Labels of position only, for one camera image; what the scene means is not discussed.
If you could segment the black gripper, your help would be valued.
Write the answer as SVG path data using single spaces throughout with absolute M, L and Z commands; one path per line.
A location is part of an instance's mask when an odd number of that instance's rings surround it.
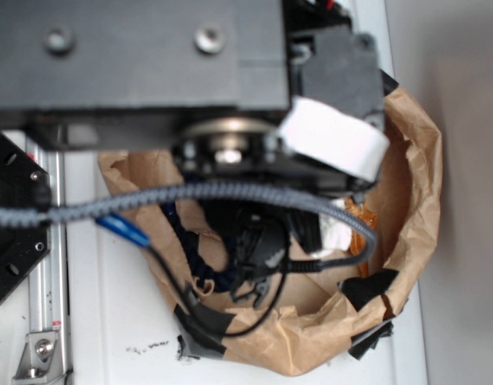
M 203 209 L 210 227 L 232 246 L 237 276 L 229 295 L 237 304 L 253 300 L 253 308 L 260 307 L 292 237 L 305 253 L 322 248 L 315 213 L 250 201 L 205 201 Z

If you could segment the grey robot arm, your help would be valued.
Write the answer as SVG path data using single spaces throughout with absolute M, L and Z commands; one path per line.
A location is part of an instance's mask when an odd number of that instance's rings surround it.
M 375 41 L 335 1 L 0 1 L 0 305 L 51 227 L 167 217 L 193 275 L 260 303 L 274 274 L 360 265 L 377 237 L 331 198 L 371 190 L 388 147 Z M 68 207 L 46 152 L 164 149 L 168 188 Z

